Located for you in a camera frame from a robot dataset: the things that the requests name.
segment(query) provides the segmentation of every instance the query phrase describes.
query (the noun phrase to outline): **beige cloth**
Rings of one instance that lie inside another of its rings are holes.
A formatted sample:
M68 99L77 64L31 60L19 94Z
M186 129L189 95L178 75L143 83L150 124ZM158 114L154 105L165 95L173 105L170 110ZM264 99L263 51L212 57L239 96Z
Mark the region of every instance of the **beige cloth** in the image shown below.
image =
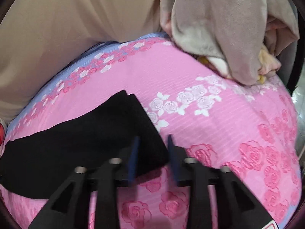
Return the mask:
M299 38L288 0L161 0L161 26L184 51L225 60L246 85L258 80L264 40L277 55Z
M12 120L69 62L101 41L160 30L160 0L16 0L0 24L0 118Z

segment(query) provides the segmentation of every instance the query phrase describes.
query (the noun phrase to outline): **white label with red border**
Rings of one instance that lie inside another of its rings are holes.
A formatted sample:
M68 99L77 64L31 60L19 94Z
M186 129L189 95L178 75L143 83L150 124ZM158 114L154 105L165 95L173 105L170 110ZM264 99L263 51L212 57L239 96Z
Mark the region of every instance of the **white label with red border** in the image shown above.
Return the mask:
M279 229L276 222L274 220L270 221L267 225L265 225L262 229Z

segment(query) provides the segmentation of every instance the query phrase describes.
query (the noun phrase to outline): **pink bedsheet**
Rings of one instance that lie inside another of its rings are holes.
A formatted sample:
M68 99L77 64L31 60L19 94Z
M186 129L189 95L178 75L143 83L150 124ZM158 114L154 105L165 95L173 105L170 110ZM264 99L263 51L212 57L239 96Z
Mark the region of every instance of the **pink bedsheet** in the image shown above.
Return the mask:
M124 43L75 68L69 80L60 80L19 120L5 143L79 117L123 89L138 97L163 139L173 134L176 145L206 166L230 166L284 228L301 191L296 113L289 93L277 76L253 87L220 78L164 38ZM168 167L159 171L160 177L133 188L136 196L132 188L120 188L122 229L185 228L188 188L174 187ZM0 190L23 229L46 202ZM216 229L213 189L210 195ZM90 229L95 199L93 193Z

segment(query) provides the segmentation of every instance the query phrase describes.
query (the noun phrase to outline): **gray floor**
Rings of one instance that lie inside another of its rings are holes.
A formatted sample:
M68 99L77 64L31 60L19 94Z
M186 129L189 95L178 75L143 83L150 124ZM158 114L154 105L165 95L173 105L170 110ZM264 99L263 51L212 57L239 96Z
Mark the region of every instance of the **gray floor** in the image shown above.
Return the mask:
M303 67L298 87L292 95L292 101L298 113L298 135L296 138L295 149L300 154L305 144L305 68Z

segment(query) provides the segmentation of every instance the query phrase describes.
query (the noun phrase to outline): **black cloth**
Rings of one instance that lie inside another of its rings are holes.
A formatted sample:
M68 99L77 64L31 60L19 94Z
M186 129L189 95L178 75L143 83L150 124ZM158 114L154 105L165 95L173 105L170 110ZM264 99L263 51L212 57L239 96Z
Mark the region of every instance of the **black cloth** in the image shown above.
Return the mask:
M135 136L141 146L137 176L168 162L164 142L141 104L121 91L79 118L9 141L0 158L0 183L18 195L48 199L75 167L100 167Z

